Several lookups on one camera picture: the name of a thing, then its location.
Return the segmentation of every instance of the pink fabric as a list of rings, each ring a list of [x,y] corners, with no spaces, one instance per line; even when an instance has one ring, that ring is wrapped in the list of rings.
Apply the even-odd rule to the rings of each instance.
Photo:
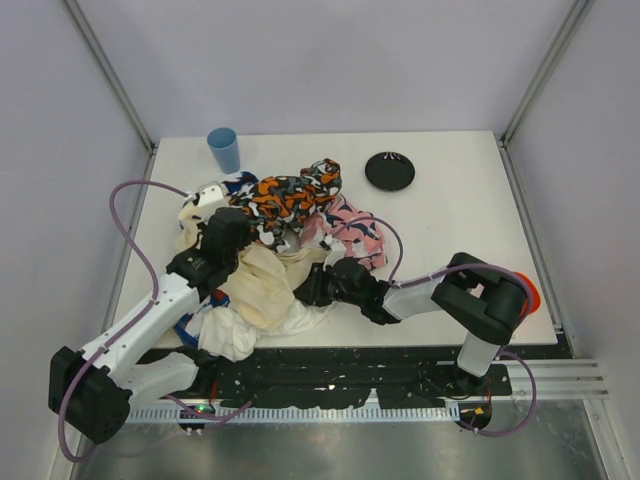
[[[349,220],[369,216],[349,203],[342,195],[336,197],[326,212],[314,213],[304,223],[300,234],[300,246],[317,246],[327,235],[340,240],[348,257],[358,259],[358,263],[369,270],[387,263],[384,254],[384,235],[374,221],[361,220],[342,230],[334,232]]]

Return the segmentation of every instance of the clothing pile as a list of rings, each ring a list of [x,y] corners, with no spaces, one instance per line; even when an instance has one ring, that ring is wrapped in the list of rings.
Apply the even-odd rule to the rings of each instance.
[[[259,181],[238,172],[219,184],[229,206],[249,218],[254,243],[240,252],[226,283],[174,327],[185,344],[237,361],[253,353],[262,335],[295,335],[317,326],[332,306],[306,306],[293,292],[314,263],[335,261],[327,257],[335,256],[329,245],[336,242],[340,257],[354,257],[368,270],[386,264],[382,231],[366,218],[371,213],[340,194],[340,165],[333,160],[316,162],[297,177]],[[198,206],[185,204],[178,220],[177,253],[199,241]]]

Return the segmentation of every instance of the white wall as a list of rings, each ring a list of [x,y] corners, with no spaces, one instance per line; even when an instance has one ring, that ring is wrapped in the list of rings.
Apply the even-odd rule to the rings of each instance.
[[[572,0],[81,0],[152,136],[505,130]]]
[[[41,480],[49,361],[101,325],[121,245],[109,191],[146,157],[58,2],[1,2],[0,45],[0,476]]]
[[[581,350],[640,446],[640,2],[595,2],[517,134],[544,248]]]

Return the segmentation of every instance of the plastic cup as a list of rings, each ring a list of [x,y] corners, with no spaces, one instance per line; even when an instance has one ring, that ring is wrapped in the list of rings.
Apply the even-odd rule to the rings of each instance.
[[[240,152],[236,132],[227,127],[216,128],[207,135],[207,144],[224,173],[240,170]]]

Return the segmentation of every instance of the black round object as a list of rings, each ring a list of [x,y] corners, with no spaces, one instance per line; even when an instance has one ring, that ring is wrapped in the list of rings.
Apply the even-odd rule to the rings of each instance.
[[[413,182],[416,169],[404,155],[381,152],[369,159],[364,173],[374,187],[388,192],[402,190]]]

